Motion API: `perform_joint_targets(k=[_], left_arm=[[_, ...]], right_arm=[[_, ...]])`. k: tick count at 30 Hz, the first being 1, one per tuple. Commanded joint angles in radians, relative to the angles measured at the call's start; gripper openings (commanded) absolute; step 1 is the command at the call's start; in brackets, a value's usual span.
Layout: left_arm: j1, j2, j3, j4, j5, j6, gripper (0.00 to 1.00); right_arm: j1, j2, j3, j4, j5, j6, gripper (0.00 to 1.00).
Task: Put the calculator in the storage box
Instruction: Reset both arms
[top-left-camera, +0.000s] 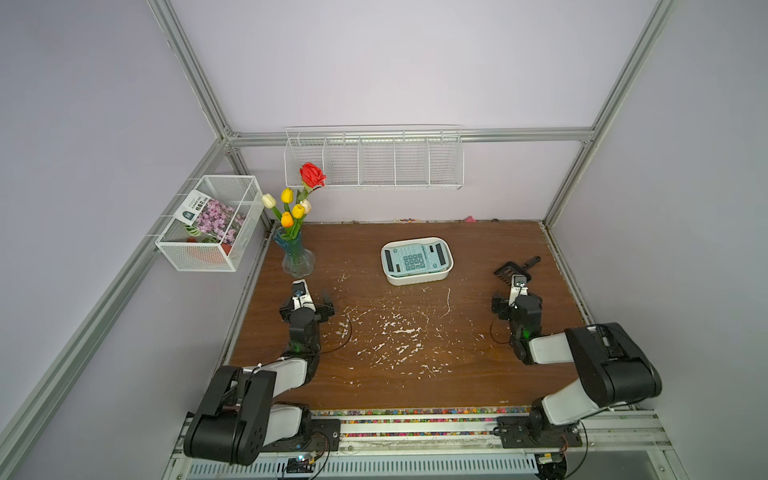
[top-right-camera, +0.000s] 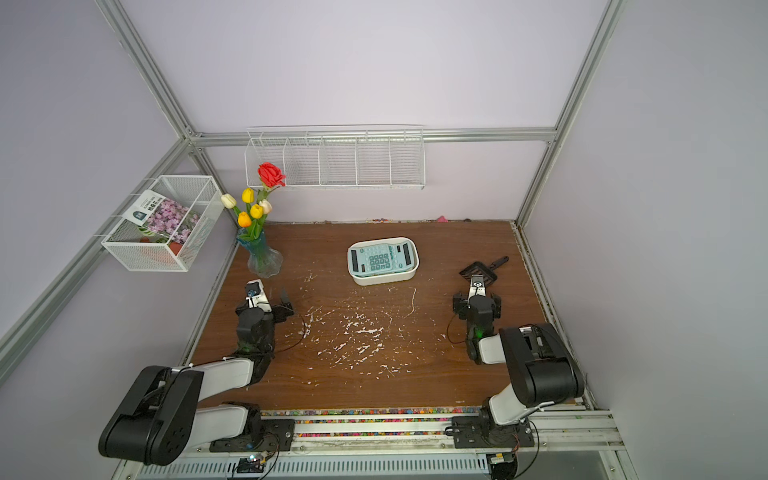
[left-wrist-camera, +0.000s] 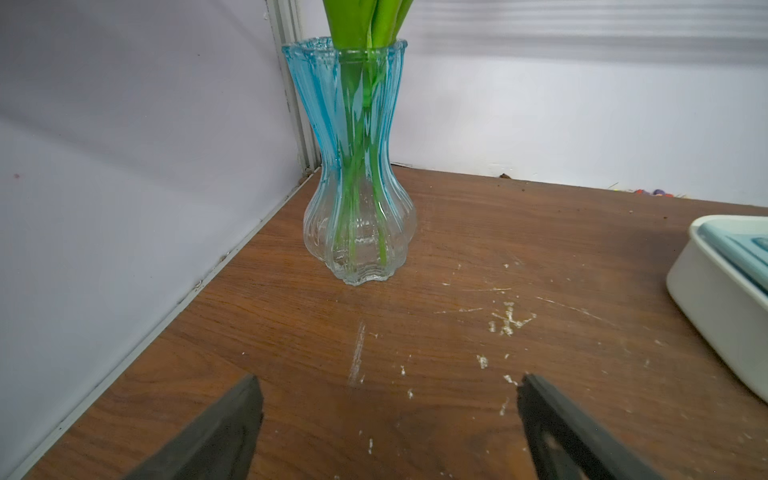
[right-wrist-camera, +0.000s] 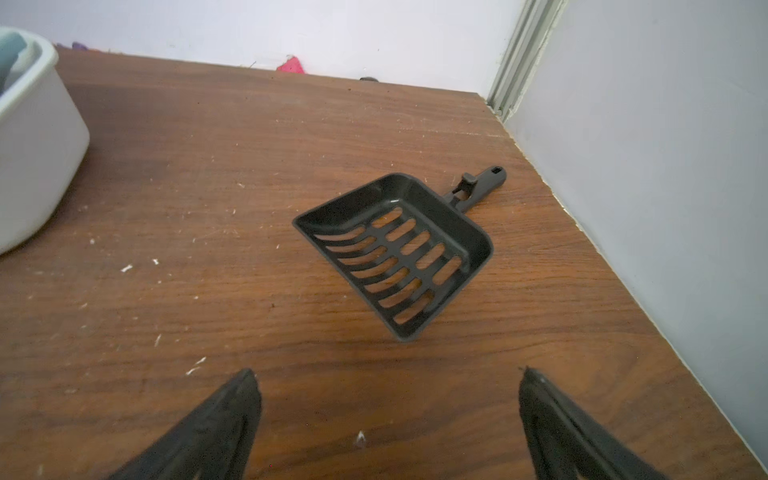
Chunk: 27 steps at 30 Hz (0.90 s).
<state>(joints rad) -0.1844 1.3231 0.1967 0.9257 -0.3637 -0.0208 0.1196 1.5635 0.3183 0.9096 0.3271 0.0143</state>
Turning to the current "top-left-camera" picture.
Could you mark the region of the teal calculator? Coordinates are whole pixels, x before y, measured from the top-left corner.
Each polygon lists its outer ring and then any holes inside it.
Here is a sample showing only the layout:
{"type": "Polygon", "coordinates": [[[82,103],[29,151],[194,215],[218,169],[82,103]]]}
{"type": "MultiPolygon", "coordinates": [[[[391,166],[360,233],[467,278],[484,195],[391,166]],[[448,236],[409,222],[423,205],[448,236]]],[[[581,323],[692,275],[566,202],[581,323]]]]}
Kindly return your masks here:
{"type": "Polygon", "coordinates": [[[394,277],[442,272],[449,266],[447,251],[440,242],[408,243],[384,248],[384,266],[394,277]]]}

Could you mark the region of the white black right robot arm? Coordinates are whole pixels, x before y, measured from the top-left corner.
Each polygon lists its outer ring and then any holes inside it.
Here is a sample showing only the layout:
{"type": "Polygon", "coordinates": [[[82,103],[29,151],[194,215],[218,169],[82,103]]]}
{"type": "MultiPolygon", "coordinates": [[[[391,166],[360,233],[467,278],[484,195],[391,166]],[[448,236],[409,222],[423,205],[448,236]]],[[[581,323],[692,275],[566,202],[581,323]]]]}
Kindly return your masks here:
{"type": "Polygon", "coordinates": [[[524,364],[572,364],[578,375],[559,391],[534,400],[527,417],[500,417],[493,434],[505,448],[565,450],[579,446],[580,421],[661,394],[662,380],[657,369],[615,322],[543,335],[542,300],[522,290],[507,299],[494,295],[491,310],[509,323],[509,345],[524,364]]]}

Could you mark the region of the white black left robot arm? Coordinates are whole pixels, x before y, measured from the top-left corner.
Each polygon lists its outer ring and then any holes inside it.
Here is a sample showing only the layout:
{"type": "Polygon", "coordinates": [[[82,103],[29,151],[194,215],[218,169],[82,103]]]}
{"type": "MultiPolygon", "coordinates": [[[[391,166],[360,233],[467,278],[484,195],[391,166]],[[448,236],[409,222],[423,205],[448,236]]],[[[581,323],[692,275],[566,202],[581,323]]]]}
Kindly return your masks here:
{"type": "Polygon", "coordinates": [[[225,365],[215,372],[185,434],[186,456],[247,466],[265,447],[285,443],[302,450],[311,444],[309,407],[276,398],[315,376],[320,324],[335,315],[335,308],[329,296],[315,304],[307,294],[296,294],[280,314],[289,326],[288,346],[271,363],[225,365]]]}

